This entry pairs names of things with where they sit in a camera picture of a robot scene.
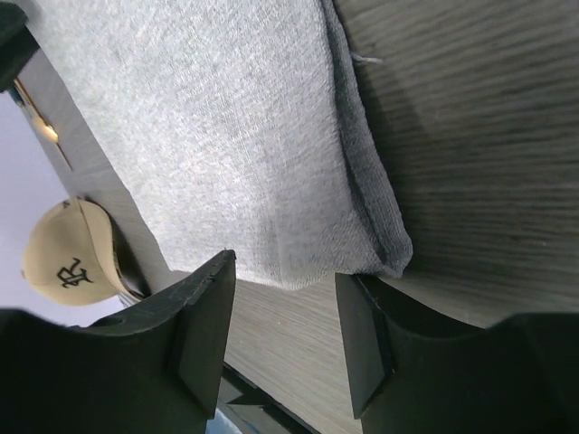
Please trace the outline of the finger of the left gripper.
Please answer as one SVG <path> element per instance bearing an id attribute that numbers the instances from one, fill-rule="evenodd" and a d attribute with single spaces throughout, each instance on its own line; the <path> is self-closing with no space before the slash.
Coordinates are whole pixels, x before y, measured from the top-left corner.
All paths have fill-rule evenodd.
<path id="1" fill-rule="evenodd" d="M 19 6 L 1 2 L 1 91 L 13 87 L 14 80 L 39 50 L 27 28 L 29 17 Z"/>

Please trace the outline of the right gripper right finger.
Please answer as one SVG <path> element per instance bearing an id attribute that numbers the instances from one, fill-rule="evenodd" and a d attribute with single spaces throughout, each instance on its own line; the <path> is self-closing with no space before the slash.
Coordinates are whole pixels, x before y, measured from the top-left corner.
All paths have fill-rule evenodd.
<path id="1" fill-rule="evenodd" d="M 575 433 L 578 316 L 480 328 L 379 278 L 336 277 L 354 416 L 366 433 Z"/>

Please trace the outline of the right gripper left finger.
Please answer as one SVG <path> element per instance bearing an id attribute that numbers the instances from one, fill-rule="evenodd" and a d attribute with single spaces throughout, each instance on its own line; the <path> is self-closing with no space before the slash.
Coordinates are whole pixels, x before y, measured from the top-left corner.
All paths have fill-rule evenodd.
<path id="1" fill-rule="evenodd" d="M 87 327 L 1 313 L 4 433 L 202 433 L 216 410 L 233 310 L 224 250 Z"/>

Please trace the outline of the grey cloth napkin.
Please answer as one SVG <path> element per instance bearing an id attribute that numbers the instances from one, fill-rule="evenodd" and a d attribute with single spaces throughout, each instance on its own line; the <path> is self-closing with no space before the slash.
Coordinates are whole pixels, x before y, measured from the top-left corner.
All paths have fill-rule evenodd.
<path id="1" fill-rule="evenodd" d="M 329 1 L 24 1 L 167 266 L 398 278 L 413 255 Z"/>

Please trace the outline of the beige cap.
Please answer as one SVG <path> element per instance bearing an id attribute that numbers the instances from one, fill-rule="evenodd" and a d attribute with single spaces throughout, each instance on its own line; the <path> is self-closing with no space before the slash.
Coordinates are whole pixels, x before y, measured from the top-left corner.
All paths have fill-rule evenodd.
<path id="1" fill-rule="evenodd" d="M 96 203 L 71 197 L 34 226 L 22 256 L 22 274 L 38 293 L 65 306 L 84 307 L 119 297 L 130 307 L 149 297 L 122 272 L 123 244 L 114 222 Z"/>

